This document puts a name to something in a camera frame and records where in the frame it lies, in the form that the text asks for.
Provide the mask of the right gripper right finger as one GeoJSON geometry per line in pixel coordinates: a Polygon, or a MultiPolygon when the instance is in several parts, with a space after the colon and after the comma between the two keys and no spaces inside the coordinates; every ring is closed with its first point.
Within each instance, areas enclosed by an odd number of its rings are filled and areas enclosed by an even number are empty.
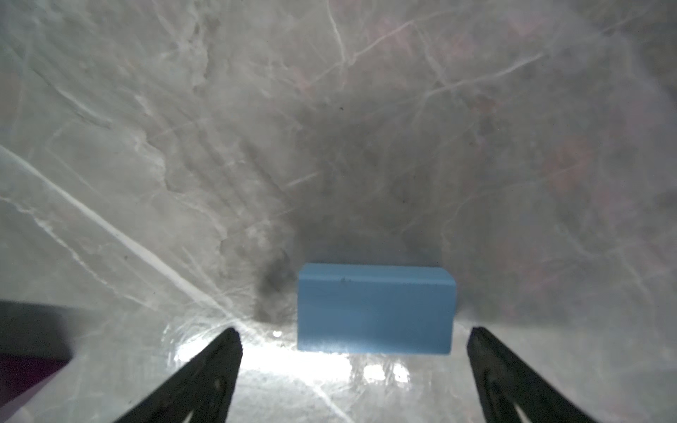
{"type": "Polygon", "coordinates": [[[485,421],[593,421],[486,328],[472,328],[466,350],[485,421]]]}

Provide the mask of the purple triangle block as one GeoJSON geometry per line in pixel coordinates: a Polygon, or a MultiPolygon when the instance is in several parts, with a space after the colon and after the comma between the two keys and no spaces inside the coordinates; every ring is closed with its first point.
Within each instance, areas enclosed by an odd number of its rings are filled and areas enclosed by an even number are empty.
{"type": "Polygon", "coordinates": [[[21,408],[69,359],[1,354],[1,414],[21,408]]]}

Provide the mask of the light blue block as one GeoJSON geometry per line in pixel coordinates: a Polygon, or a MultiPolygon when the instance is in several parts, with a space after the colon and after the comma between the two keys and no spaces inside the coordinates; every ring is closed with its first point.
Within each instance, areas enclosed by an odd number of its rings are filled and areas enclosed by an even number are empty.
{"type": "Polygon", "coordinates": [[[457,285],[440,267],[305,264],[297,347],[334,354],[449,354],[457,285]]]}

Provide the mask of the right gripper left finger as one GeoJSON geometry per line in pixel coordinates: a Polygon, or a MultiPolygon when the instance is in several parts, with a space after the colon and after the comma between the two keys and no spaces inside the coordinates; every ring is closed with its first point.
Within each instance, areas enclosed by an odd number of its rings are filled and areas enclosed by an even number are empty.
{"type": "Polygon", "coordinates": [[[228,328],[142,400],[118,423],[224,422],[243,357],[238,331],[228,328]]]}

